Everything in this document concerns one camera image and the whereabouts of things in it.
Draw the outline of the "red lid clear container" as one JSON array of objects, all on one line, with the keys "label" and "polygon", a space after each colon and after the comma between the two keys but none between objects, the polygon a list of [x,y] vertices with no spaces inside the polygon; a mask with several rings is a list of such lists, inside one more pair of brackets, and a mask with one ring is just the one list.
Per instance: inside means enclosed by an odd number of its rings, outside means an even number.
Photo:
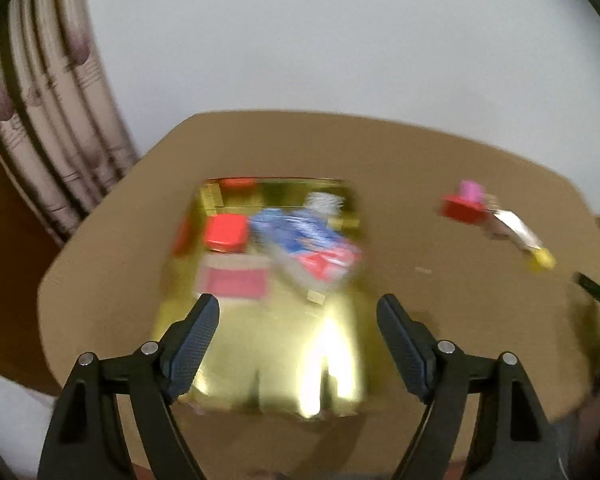
[{"label": "red lid clear container", "polygon": [[457,222],[478,226],[486,221],[488,211],[483,203],[472,202],[458,195],[448,195],[442,198],[441,214]]}]

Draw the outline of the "gold lipstick case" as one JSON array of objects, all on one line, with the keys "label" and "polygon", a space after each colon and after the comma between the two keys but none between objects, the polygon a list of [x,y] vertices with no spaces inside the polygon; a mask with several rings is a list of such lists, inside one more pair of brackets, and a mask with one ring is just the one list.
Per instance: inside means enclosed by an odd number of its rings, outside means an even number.
[{"label": "gold lipstick case", "polygon": [[484,229],[496,240],[509,240],[518,249],[532,252],[543,248],[543,244],[513,211],[505,209],[489,209],[484,222]]}]

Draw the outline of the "blue red floss box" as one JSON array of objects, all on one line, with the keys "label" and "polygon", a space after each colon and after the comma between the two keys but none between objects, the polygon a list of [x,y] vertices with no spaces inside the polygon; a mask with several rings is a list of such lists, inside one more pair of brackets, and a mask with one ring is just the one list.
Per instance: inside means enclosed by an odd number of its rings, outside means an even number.
[{"label": "blue red floss box", "polygon": [[265,208],[249,229],[276,266],[301,288],[326,294],[347,281],[362,252],[314,211]]}]

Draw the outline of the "red cap clear box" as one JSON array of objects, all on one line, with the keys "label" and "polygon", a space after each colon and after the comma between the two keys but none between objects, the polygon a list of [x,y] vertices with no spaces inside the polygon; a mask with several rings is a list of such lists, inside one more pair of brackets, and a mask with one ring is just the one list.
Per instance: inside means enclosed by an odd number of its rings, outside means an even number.
[{"label": "red cap clear box", "polygon": [[202,233],[202,253],[193,291],[219,299],[259,301],[268,291],[268,258],[249,248],[245,214],[210,216]]}]

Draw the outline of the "blue patterned small box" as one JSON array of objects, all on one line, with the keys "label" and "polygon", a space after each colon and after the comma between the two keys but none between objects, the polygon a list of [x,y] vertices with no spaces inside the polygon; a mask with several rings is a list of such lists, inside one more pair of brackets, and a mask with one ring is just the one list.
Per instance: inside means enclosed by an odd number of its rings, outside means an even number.
[{"label": "blue patterned small box", "polygon": [[304,200],[303,207],[322,217],[338,217],[341,214],[344,198],[340,195],[314,191]]}]

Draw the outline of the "pink rectangular block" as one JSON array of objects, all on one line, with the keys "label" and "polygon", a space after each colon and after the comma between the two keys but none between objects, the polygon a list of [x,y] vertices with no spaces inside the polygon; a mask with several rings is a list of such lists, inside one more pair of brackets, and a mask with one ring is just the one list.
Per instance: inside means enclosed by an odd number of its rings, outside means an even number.
[{"label": "pink rectangular block", "polygon": [[474,180],[461,180],[458,185],[458,196],[466,202],[483,204],[485,195],[484,187]]}]

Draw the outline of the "striped floral curtain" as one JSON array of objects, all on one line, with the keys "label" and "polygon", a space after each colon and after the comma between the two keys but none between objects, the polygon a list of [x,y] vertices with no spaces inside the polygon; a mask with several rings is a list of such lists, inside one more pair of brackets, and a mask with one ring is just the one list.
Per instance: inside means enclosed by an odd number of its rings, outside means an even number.
[{"label": "striped floral curtain", "polygon": [[0,162],[64,244],[140,156],[108,84],[87,0],[0,3]]}]

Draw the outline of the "red gold tin box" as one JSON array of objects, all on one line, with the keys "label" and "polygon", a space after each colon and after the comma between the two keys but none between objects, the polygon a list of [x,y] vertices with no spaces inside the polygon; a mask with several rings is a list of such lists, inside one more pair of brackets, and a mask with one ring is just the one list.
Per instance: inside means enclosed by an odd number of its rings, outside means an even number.
[{"label": "red gold tin box", "polygon": [[180,401],[200,412],[276,413],[302,419],[353,416],[373,390],[364,233],[355,194],[343,180],[236,177],[204,181],[189,204],[163,271],[163,300],[155,336],[182,318],[201,296],[193,291],[210,216],[265,208],[300,209],[314,191],[344,198],[328,225],[361,249],[347,281],[320,294],[301,288],[279,269],[250,232],[249,248],[270,263],[268,291],[259,301],[219,299],[220,322]]}]

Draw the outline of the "yellow small block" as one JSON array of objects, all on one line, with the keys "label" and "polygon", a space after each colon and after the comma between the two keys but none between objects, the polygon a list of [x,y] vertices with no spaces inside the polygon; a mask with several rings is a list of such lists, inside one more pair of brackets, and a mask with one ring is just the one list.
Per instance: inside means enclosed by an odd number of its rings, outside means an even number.
[{"label": "yellow small block", "polygon": [[528,252],[528,263],[535,271],[550,271],[556,266],[556,260],[546,248],[532,248]]}]

